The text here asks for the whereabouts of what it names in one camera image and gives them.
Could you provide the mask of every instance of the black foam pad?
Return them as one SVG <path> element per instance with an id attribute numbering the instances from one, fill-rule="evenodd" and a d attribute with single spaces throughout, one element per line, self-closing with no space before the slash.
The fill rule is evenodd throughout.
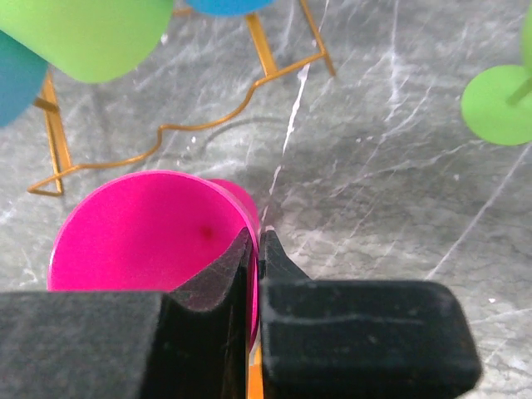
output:
<path id="1" fill-rule="evenodd" d="M 245 399 L 251 248 L 170 294 L 0 294 L 0 398 Z"/>

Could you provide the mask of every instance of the green plastic toy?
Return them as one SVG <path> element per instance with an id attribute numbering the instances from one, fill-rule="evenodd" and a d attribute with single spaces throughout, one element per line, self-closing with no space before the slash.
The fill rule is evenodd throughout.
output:
<path id="1" fill-rule="evenodd" d="M 497 145 L 532 141 L 532 7 L 522 37 L 523 66 L 496 66 L 475 77 L 462 95 L 464 122 Z"/>
<path id="2" fill-rule="evenodd" d="M 87 83 L 135 69 L 159 43 L 173 0 L 0 0 L 0 30 Z"/>

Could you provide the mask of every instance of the magenta plastic cup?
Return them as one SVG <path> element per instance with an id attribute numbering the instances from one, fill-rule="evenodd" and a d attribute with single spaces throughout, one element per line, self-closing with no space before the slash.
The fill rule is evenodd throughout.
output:
<path id="1" fill-rule="evenodd" d="M 154 170 L 125 175 L 86 197 L 54 243 L 50 291 L 173 291 L 214 262 L 247 227 L 254 245 L 253 344 L 258 329 L 259 212 L 227 180 Z"/>

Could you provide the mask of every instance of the blue ball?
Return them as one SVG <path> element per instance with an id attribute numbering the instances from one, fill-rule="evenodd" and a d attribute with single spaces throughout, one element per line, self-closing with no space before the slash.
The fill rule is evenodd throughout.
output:
<path id="1" fill-rule="evenodd" d="M 33 103 L 47 68 L 46 61 L 0 31 L 0 127 Z"/>
<path id="2" fill-rule="evenodd" d="M 235 17 L 258 11 L 273 0 L 187 0 L 195 11 L 216 17 Z"/>

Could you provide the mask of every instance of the orange part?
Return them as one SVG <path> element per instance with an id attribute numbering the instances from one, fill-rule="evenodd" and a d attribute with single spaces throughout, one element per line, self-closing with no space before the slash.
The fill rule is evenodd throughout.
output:
<path id="1" fill-rule="evenodd" d="M 249 368 L 248 399 L 264 399 L 262 366 L 254 364 Z"/>

